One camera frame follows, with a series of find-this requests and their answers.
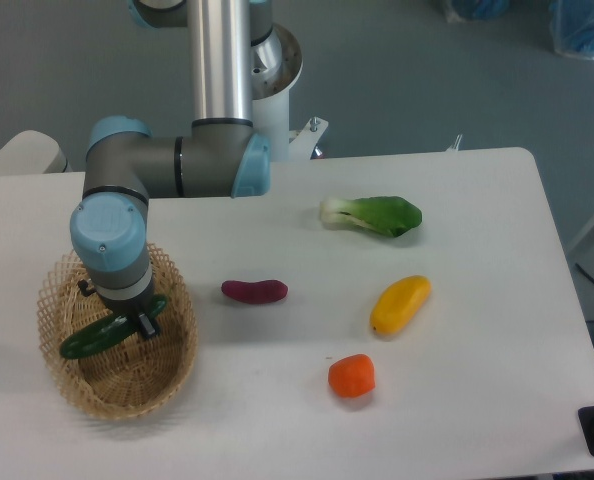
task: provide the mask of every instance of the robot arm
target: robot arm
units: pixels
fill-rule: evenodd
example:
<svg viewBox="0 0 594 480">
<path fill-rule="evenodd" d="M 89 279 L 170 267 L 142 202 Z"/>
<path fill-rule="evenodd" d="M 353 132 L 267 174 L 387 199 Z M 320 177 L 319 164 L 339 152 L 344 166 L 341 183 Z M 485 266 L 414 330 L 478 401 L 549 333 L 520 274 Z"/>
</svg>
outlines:
<svg viewBox="0 0 594 480">
<path fill-rule="evenodd" d="M 157 139 L 139 120 L 98 122 L 70 232 L 104 304 L 137 321 L 150 338 L 157 328 L 144 314 L 154 293 L 146 246 L 149 199 L 263 195 L 270 187 L 270 144 L 252 123 L 251 45 L 270 39 L 273 25 L 269 1 L 142 0 L 131 5 L 132 13 L 150 25 L 187 21 L 192 133 Z"/>
</svg>

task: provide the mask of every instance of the gray floor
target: gray floor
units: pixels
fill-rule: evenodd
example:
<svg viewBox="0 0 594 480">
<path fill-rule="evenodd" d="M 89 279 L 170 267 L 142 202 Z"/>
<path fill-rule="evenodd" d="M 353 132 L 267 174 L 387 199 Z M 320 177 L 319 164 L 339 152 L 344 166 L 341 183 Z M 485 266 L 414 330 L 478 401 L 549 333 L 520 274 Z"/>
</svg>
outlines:
<svg viewBox="0 0 594 480">
<path fill-rule="evenodd" d="M 439 0 L 275 0 L 305 60 L 291 126 L 330 121 L 329 157 L 440 151 L 459 133 L 465 149 L 524 147 L 566 243 L 594 212 L 594 62 L 553 54 L 548 3 L 448 25 Z M 0 148 L 38 130 L 81 170 L 104 116 L 187 134 L 186 38 L 136 27 L 125 1 L 0 0 Z M 594 249 L 581 261 L 594 274 Z M 575 282 L 594 318 L 594 287 Z"/>
</svg>

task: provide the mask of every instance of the wicker basket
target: wicker basket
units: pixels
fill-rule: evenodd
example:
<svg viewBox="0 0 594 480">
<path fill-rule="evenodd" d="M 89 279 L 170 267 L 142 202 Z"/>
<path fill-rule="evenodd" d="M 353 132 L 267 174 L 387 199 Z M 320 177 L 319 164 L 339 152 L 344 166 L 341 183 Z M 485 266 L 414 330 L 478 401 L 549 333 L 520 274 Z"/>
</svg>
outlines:
<svg viewBox="0 0 594 480">
<path fill-rule="evenodd" d="M 145 415 L 166 403 L 188 378 L 197 347 L 197 326 L 184 279 L 161 249 L 148 245 L 155 291 L 168 305 L 157 317 L 161 334 L 132 335 L 98 355 L 66 360 L 59 345 L 69 335 L 107 315 L 97 295 L 77 286 L 88 274 L 79 257 L 64 255 L 39 292 L 40 349 L 57 388 L 68 403 L 101 419 Z"/>
</svg>

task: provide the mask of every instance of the green cucumber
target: green cucumber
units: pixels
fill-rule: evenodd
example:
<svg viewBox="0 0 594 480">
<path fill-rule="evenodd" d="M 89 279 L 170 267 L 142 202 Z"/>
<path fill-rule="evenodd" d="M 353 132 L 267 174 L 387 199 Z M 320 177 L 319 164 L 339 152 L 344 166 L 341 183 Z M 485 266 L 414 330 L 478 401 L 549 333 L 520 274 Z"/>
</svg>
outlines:
<svg viewBox="0 0 594 480">
<path fill-rule="evenodd" d="M 154 319 L 167 303 L 165 295 L 153 295 L 146 312 L 148 318 Z M 138 331 L 137 322 L 113 313 L 73 333 L 62 342 L 59 354 L 68 360 L 90 357 L 114 347 Z"/>
</svg>

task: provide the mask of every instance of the yellow mango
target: yellow mango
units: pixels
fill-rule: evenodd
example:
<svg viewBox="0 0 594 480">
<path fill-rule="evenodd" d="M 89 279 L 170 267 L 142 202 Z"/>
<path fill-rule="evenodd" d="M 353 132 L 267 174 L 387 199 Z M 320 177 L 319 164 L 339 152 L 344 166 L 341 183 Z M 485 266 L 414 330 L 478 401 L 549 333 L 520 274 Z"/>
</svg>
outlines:
<svg viewBox="0 0 594 480">
<path fill-rule="evenodd" d="M 422 275 L 402 278 L 389 286 L 379 297 L 370 325 L 380 335 L 392 335 L 404 328 L 424 304 L 432 285 Z"/>
</svg>

